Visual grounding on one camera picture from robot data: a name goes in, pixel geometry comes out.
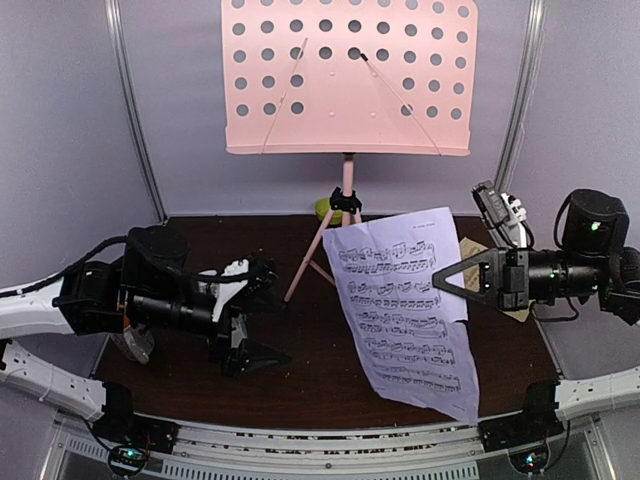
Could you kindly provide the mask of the pink music stand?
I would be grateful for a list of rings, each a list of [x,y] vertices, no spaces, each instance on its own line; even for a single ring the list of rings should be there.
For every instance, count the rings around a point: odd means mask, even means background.
[[[358,154],[470,152],[472,1],[224,1],[226,149],[338,153],[335,210],[361,218]]]

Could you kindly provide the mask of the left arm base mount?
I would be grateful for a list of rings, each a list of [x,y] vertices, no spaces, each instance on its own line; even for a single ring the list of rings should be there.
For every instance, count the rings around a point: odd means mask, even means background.
[[[171,454],[179,432],[172,421],[139,415],[133,409],[131,391],[113,382],[103,382],[106,397],[102,415],[92,421],[92,431],[99,437],[128,446]]]

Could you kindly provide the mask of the lavender sheet music paper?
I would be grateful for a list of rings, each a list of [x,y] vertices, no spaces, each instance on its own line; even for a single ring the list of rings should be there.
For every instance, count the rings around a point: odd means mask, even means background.
[[[464,299],[436,288],[461,259],[447,207],[330,229],[322,244],[372,389],[474,426],[480,389]]]

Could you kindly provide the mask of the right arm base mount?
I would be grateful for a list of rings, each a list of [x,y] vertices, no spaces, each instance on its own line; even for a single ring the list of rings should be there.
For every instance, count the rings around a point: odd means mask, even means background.
[[[536,382],[527,387],[520,412],[483,420],[478,431],[485,453],[541,442],[565,431],[556,409],[558,380]]]

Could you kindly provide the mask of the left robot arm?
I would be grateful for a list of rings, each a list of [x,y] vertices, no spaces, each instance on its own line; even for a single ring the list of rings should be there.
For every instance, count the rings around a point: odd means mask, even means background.
[[[206,340],[225,377],[289,362],[288,355],[249,339],[251,313],[276,313],[274,263],[248,255],[222,271],[190,272],[187,240],[154,225],[104,240],[62,271],[1,292],[1,381],[91,423],[104,422],[123,444],[144,424],[126,387],[70,373],[19,344],[35,334],[120,337],[141,364],[154,348],[151,331],[167,329]]]

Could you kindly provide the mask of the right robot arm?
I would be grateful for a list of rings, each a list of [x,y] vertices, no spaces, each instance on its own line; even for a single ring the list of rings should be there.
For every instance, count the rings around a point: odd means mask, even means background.
[[[554,222],[553,250],[517,246],[484,250],[432,276],[435,288],[504,312],[532,311],[564,299],[570,306],[595,296],[599,308],[625,323],[639,323],[639,252],[625,244],[629,216],[617,197],[572,191]],[[531,385],[523,412],[513,419],[519,440],[535,440],[561,420],[614,410],[639,400],[639,369],[584,380]]]

